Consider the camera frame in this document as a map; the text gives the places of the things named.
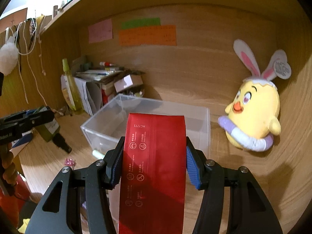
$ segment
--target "white pompom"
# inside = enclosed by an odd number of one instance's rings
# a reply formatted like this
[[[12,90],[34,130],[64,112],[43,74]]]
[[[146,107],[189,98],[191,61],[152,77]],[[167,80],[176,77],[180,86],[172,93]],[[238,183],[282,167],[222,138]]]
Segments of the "white pompom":
[[[14,44],[14,38],[10,37],[0,49],[0,72],[7,76],[13,71],[17,63],[18,49]]]

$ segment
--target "yellow plush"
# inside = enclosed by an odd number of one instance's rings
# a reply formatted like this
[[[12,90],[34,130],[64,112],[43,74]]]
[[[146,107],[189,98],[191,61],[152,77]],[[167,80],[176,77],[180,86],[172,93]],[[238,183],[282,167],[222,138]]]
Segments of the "yellow plush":
[[[287,62],[287,56],[283,50],[277,50],[268,68],[260,75],[255,57],[244,41],[236,40],[234,50],[253,76],[243,81],[233,102],[225,109],[228,116],[219,117],[218,123],[235,147],[265,151],[272,146],[273,135],[281,132],[277,119],[280,99],[271,82],[276,77],[273,64],[276,60]]]

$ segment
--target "clear plastic box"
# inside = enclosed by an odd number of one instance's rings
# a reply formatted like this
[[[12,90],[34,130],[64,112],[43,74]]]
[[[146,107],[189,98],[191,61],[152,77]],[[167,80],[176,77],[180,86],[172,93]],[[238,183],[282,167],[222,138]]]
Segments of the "clear plastic box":
[[[149,98],[119,94],[87,120],[81,129],[92,149],[106,153],[114,149],[121,136],[125,136],[129,113],[183,115],[186,135],[194,147],[209,156],[209,109]]]

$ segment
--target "pink inner ear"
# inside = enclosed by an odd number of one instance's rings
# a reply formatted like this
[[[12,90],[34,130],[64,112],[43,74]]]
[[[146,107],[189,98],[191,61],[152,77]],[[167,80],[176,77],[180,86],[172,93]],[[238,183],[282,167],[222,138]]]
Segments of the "pink inner ear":
[[[274,72],[273,68],[268,69],[267,71],[263,73],[263,78],[267,79],[273,72]]]
[[[259,72],[255,68],[255,66],[252,64],[252,61],[249,59],[247,54],[245,54],[244,52],[241,52],[241,58],[243,59],[243,62],[246,65],[246,67],[251,70],[253,75],[260,76]]]

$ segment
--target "orange beak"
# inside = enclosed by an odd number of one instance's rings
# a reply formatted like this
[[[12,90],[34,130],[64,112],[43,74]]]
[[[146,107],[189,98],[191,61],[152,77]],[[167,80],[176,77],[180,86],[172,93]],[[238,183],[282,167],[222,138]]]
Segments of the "orange beak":
[[[244,110],[243,107],[241,107],[241,102],[238,101],[233,105],[233,112],[234,113],[241,113]]]

